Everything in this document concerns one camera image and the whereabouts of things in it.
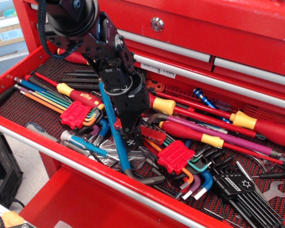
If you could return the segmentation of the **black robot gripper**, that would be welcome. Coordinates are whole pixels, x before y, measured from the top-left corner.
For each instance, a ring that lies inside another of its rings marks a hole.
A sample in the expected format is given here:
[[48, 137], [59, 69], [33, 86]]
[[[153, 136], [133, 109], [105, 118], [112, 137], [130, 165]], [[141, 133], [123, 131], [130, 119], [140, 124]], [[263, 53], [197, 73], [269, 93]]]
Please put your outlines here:
[[106, 94], [119, 113], [126, 151], [142, 146], [143, 137], [138, 126], [142, 113], [151, 107], [144, 76], [137, 72], [104, 72], [103, 83]]

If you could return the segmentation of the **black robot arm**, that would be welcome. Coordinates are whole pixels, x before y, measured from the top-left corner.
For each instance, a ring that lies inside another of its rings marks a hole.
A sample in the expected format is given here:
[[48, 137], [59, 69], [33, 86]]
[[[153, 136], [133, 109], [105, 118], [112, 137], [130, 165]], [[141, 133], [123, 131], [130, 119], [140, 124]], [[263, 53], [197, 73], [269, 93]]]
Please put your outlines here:
[[135, 70], [133, 52], [98, 2], [38, 1], [38, 35], [52, 58], [77, 52], [88, 61], [118, 111], [125, 147], [142, 146], [142, 114], [151, 107], [145, 77]]

